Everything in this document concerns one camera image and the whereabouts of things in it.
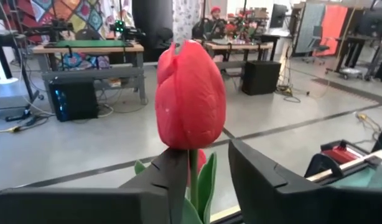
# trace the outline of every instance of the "computer screen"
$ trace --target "computer screen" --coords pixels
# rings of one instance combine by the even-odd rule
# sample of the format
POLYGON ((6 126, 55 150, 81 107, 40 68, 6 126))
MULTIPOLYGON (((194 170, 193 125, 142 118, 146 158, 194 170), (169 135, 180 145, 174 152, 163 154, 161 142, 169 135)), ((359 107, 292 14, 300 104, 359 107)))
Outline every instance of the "computer screen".
POLYGON ((370 37, 382 37, 382 9, 365 11, 356 25, 356 33, 370 37))
POLYGON ((287 7, 280 4, 273 5, 271 14, 270 28, 282 28, 284 26, 287 7))

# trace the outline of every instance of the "yellow cable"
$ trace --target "yellow cable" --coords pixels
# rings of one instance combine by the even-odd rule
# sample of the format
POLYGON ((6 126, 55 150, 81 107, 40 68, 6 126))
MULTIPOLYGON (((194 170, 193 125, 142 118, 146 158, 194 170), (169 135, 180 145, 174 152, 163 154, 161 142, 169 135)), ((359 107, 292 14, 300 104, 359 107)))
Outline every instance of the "yellow cable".
POLYGON ((20 128, 21 128, 20 126, 14 126, 9 129, 0 130, 0 133, 16 133, 20 131, 20 128))

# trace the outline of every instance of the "red panel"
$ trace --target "red panel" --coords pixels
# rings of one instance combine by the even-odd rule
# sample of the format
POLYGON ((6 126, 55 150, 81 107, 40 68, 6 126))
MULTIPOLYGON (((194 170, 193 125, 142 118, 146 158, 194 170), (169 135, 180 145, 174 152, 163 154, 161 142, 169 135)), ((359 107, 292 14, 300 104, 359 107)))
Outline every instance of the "red panel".
POLYGON ((18 1, 18 8, 22 11, 24 11, 28 16, 35 17, 34 10, 32 8, 32 5, 27 0, 19 0, 18 1))
POLYGON ((34 18, 31 18, 27 15, 24 15, 24 19, 22 20, 22 24, 26 27, 37 27, 37 26, 39 26, 34 18))
POLYGON ((343 23, 346 18, 347 7, 327 5, 322 21, 322 41, 321 45, 329 46, 329 49, 317 55, 333 55, 336 52, 338 42, 334 38, 340 36, 343 23))

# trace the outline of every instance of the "metal frame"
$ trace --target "metal frame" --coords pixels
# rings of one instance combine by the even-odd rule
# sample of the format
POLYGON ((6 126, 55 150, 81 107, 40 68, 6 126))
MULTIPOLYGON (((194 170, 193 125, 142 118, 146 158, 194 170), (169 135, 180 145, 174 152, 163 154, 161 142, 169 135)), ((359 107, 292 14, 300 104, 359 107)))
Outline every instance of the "metal frame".
MULTIPOLYGON (((143 52, 128 52, 136 54, 132 67, 111 68, 107 70, 78 70, 78 71, 57 71, 54 54, 35 54, 38 60, 40 70, 42 72, 42 79, 44 87, 47 91, 49 104, 54 111, 54 104, 49 93, 49 82, 54 78, 135 78, 136 81, 133 85, 124 85, 120 88, 135 88, 139 92, 140 101, 142 105, 147 104, 146 90, 144 83, 144 69, 143 69, 143 52)), ((118 87, 104 86, 105 90, 118 89, 118 87)))

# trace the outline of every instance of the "green leaf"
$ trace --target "green leaf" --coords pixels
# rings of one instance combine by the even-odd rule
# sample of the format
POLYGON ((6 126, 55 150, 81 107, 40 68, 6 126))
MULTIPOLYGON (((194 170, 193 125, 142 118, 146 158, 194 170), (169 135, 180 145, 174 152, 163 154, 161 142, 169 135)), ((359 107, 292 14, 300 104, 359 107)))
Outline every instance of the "green leaf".
POLYGON ((191 204, 190 200, 184 199, 183 205, 183 217, 181 224, 202 224, 201 219, 198 216, 198 212, 191 204))
POLYGON ((135 171, 136 175, 141 173, 145 169, 146 169, 146 166, 144 166, 144 164, 141 163, 140 161, 136 161, 136 163, 134 164, 134 171, 135 171))
POLYGON ((212 153, 198 178, 198 215, 204 224, 210 223, 210 205, 215 191, 217 155, 212 153))

